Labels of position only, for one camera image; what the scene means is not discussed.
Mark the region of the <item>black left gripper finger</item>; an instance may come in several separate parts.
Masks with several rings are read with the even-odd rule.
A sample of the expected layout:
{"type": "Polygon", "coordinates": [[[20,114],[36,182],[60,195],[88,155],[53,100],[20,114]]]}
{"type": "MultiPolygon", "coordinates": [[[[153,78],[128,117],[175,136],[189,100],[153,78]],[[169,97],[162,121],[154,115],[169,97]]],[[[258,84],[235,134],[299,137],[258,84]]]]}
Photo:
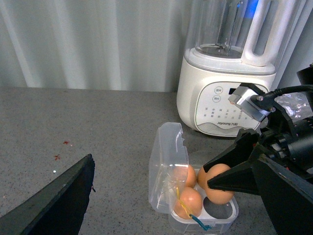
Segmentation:
{"type": "Polygon", "coordinates": [[[77,235],[93,190],[95,162],[87,154],[0,219],[2,235],[77,235]]]}

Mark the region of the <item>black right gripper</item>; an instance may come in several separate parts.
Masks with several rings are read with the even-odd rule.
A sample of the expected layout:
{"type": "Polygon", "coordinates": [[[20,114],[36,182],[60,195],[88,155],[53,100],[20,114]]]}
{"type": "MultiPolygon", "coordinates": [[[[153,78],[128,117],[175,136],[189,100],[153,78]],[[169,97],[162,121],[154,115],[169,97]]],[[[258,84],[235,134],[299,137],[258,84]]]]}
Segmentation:
{"type": "Polygon", "coordinates": [[[313,177],[313,118],[293,122],[279,104],[272,109],[261,136],[240,129],[230,147],[203,165],[205,172],[217,164],[230,167],[208,179],[207,187],[253,195],[258,189],[277,234],[311,235],[313,185],[304,179],[313,177]]]}

